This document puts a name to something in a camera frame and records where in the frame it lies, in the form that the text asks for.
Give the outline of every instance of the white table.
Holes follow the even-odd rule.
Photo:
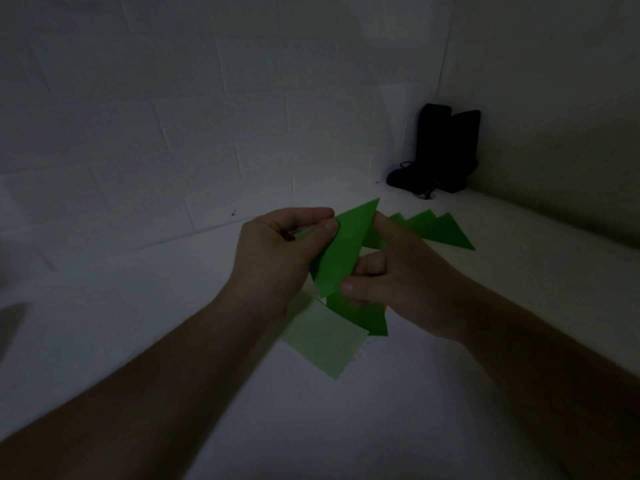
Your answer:
[[[454,266],[640,374],[640,252],[471,191],[434,201],[373,185],[318,203],[381,197],[411,217],[451,211],[476,251]],[[240,224],[5,289],[28,303],[0,363],[0,437],[68,400],[194,313],[230,271]],[[188,478],[561,478],[461,346],[387,313],[338,381],[279,342]]]

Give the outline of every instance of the finger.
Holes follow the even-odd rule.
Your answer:
[[[385,276],[349,276],[340,283],[340,291],[349,298],[375,303],[388,303],[390,297]]]
[[[293,245],[297,247],[307,262],[320,254],[338,233],[338,221],[327,219],[318,224],[314,229],[301,239],[297,239]]]
[[[269,212],[257,217],[276,231],[288,232],[296,227],[312,226],[333,217],[333,209],[329,207],[290,207]]]
[[[385,254],[382,251],[360,256],[353,269],[353,273],[366,276],[367,274],[383,274],[387,268]]]
[[[415,235],[406,227],[399,226],[380,212],[376,212],[372,225],[388,244],[402,242],[407,236]]]

